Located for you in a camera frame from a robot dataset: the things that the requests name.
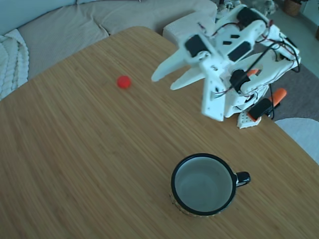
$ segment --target beige couch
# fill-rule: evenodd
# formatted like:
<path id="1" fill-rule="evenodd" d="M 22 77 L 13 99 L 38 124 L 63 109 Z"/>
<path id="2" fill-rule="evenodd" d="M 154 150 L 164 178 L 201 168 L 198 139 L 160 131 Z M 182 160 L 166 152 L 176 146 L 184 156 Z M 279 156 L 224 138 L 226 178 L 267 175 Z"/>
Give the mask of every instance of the beige couch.
<path id="1" fill-rule="evenodd" d="M 210 0 L 103 0 L 85 4 L 76 4 L 76 0 L 8 0 L 0 4 L 0 35 L 14 28 L 20 31 L 29 48 L 29 79 L 128 27 L 146 26 L 161 33 L 164 26 L 191 12 L 216 13 L 216 5 Z"/>

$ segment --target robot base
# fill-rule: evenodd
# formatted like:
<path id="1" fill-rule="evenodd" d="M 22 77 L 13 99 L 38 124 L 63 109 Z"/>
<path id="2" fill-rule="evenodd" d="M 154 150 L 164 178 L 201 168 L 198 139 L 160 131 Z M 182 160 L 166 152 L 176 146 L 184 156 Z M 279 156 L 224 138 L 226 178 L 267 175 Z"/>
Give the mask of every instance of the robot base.
<path id="1" fill-rule="evenodd" d="M 239 114 L 237 120 L 237 127 L 239 128 L 247 128 L 256 126 L 261 121 L 261 117 L 257 119 L 257 121 L 252 121 L 252 119 L 247 115 L 247 111 L 243 111 Z"/>

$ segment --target mug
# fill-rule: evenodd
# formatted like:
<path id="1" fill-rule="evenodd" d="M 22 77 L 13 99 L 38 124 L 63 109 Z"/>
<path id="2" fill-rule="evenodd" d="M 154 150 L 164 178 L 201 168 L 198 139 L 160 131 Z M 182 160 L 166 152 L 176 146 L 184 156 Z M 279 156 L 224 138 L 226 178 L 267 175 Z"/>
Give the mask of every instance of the mug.
<path id="1" fill-rule="evenodd" d="M 170 198 L 189 216 L 213 216 L 228 207 L 237 187 L 249 182 L 248 172 L 233 173 L 219 157 L 197 153 L 183 159 L 174 169 Z"/>

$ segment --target orange handle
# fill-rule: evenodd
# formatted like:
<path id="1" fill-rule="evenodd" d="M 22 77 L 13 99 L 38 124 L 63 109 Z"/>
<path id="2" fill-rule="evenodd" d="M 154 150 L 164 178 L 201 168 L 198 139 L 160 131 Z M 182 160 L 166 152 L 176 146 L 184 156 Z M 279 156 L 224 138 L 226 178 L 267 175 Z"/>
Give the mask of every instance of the orange handle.
<path id="1" fill-rule="evenodd" d="M 258 73 L 258 69 L 252 69 L 249 72 L 247 72 L 247 76 L 250 77 L 251 75 L 255 75 Z"/>
<path id="2" fill-rule="evenodd" d="M 279 88 L 273 93 L 274 107 L 287 95 L 287 91 L 284 88 Z"/>

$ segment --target red ball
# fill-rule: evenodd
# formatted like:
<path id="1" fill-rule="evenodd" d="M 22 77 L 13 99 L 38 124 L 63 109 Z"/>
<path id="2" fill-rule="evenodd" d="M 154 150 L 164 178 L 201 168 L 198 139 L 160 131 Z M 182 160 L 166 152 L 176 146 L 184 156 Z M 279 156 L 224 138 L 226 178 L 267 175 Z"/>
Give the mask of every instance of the red ball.
<path id="1" fill-rule="evenodd" d="M 131 85 L 131 78 L 128 76 L 120 76 L 117 80 L 118 87 L 126 89 Z"/>

